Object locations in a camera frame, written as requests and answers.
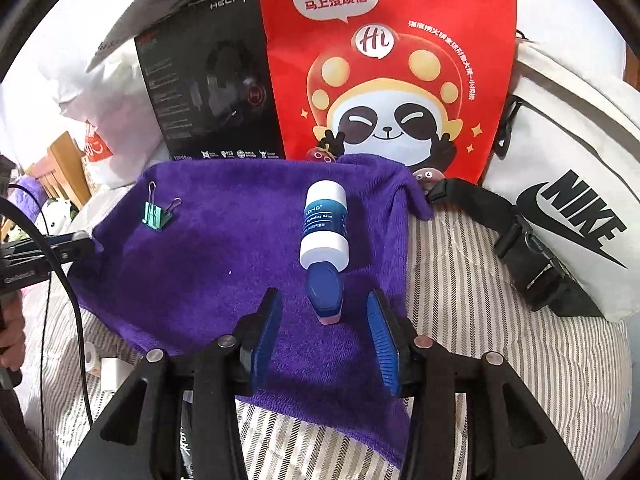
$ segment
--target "panda face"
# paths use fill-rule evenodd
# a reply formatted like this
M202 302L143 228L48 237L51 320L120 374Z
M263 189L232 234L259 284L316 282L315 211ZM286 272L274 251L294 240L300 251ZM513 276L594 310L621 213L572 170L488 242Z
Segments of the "panda face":
M370 153L412 166L429 158L443 122L440 109L427 97L389 90L341 103L330 127L344 133L345 153Z

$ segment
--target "panda mouth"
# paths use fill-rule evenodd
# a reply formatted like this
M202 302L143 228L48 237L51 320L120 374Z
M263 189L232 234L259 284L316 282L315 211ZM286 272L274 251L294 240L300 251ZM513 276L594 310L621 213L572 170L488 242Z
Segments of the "panda mouth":
M383 130L382 135L384 135L385 137L380 137L380 135L377 135L377 134L373 134L373 136L376 137L376 139L380 139L380 140L394 140L400 137L402 134L404 134L402 130L399 130L397 134L394 134L393 130L389 130L389 131Z

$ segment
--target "red bag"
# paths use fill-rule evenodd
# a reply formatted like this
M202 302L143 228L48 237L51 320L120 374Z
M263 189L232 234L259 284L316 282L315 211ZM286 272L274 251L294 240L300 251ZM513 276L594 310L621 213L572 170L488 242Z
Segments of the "red bag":
M475 183L507 93L515 3L260 0L287 158L329 129L346 153Z

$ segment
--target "black box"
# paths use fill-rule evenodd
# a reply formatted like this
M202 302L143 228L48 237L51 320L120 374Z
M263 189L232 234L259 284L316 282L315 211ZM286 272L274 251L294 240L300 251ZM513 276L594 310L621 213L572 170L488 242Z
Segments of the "black box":
M259 0L199 0L136 49L174 160L284 157Z

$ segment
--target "nike swoosh logo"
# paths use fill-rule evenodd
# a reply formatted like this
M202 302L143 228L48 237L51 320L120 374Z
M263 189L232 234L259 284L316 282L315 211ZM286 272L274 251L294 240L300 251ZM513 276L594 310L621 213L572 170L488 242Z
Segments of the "nike swoosh logo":
M538 193L540 192L540 189L545 187L547 184L548 182L536 184L535 186L531 186L529 189L525 189L520 193L520 196L516 200L516 208L518 209L518 212L532 224L555 233L558 236L561 236L574 244L580 245L580 247L584 247L592 253L596 253L598 256L602 256L603 258L606 258L607 260L626 269L626 266L617 261L613 256L610 256L610 254L607 254L600 247L594 245L582 235L562 224L562 222L559 222L555 218L551 218L551 216L547 215L542 211L542 209L540 209L540 206L538 205Z

